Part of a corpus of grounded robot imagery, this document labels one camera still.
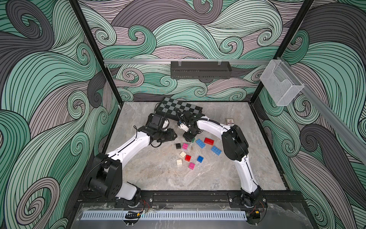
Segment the wire mesh basket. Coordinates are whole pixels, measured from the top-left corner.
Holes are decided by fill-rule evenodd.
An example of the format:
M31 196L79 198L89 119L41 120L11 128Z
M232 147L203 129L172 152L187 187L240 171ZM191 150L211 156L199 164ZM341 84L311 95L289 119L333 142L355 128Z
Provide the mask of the wire mesh basket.
M260 80L277 106L287 106L304 88L290 66L282 60L271 60Z

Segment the metal rail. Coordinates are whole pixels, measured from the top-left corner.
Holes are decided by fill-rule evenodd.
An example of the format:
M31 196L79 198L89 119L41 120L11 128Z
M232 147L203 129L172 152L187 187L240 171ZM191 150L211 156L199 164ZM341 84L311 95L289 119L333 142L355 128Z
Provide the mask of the metal rail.
M231 65L268 65L270 60L240 60L240 59L104 59L104 64L170 64L172 61L228 61Z
M282 58L277 59L282 60L287 65L291 74L288 76L295 80L300 77L295 73L295 71L290 67L290 65ZM341 136L348 147L359 157L359 159L366 165L366 145L359 139L355 133L338 117L338 115L328 107L319 96L314 93L314 91L308 86L301 90L301 92L309 99L309 102L319 111L319 113L325 118L325 120L330 124L331 127Z

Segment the wall mural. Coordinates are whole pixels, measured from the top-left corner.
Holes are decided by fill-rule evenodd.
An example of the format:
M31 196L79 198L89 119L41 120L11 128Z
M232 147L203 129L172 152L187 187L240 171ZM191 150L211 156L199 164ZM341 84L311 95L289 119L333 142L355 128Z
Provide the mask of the wall mural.
M104 58L272 59L303 0L79 0ZM125 101L249 101L265 66L173 80L169 65L109 65Z
M116 98L68 0L0 1L0 30L0 225L65 228Z
M340 2L313 7L283 58L366 143L366 2ZM277 107L263 89L255 110L319 227L366 228L366 166L308 99Z

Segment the chessboard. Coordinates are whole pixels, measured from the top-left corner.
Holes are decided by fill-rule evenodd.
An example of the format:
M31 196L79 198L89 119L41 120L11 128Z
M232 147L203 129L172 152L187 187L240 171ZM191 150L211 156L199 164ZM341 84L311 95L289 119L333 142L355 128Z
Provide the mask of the chessboard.
M190 111L192 114L202 112L202 107L165 97L156 107L155 113L179 121L175 108L178 108L182 113L184 111Z

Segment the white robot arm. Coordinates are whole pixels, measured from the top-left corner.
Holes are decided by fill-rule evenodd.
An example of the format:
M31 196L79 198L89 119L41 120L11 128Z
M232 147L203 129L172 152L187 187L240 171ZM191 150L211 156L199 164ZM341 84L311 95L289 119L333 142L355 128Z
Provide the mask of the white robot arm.
M197 128L201 130L205 130L216 137L222 139L223 133L228 132L231 126L224 125L217 123L215 121L210 120L207 116L202 116L200 120L197 120ZM180 123L179 127L183 129L186 132L192 133L190 131L190 128L186 126L184 123ZM250 164L249 164L249 157L248 155L244 155L241 160L234 160L236 170L238 171L239 178L240 178L240 184L242 189L247 193L252 193L257 189L256 181L253 177L253 172L251 170Z
M240 128L236 125L220 124L203 114L193 116L190 112L181 114L180 120L178 126L185 131L183 136L186 141L190 142L201 130L212 133L223 141L223 151L234 161L239 173L243 199L248 207L253 206L261 188L254 179L249 164L248 143ZM174 140L176 138L174 130L164 129L166 126L167 122L162 116L150 114L146 125L139 128L136 135L126 143L106 155L98 154L93 162L94 169L87 178L89 188L109 199L113 197L133 199L137 187L122 183L122 169L137 152L153 140L157 140L160 144Z

